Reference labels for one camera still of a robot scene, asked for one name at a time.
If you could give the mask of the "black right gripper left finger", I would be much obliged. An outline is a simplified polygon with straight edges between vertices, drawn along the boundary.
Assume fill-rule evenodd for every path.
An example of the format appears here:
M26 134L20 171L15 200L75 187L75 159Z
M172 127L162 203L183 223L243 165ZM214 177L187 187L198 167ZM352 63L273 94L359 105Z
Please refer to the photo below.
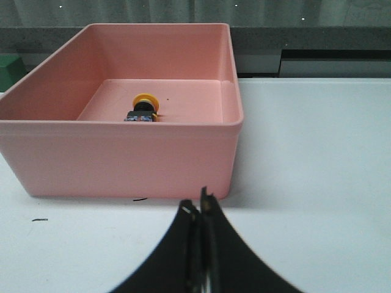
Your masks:
M169 229L148 258L113 292L202 292L200 213L180 201Z

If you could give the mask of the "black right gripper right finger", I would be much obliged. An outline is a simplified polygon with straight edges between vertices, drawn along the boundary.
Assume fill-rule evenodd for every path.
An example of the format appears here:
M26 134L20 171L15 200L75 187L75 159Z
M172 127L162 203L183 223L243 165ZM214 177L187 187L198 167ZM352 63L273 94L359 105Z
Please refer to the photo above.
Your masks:
M251 250L206 187L200 207L207 292L300 292Z

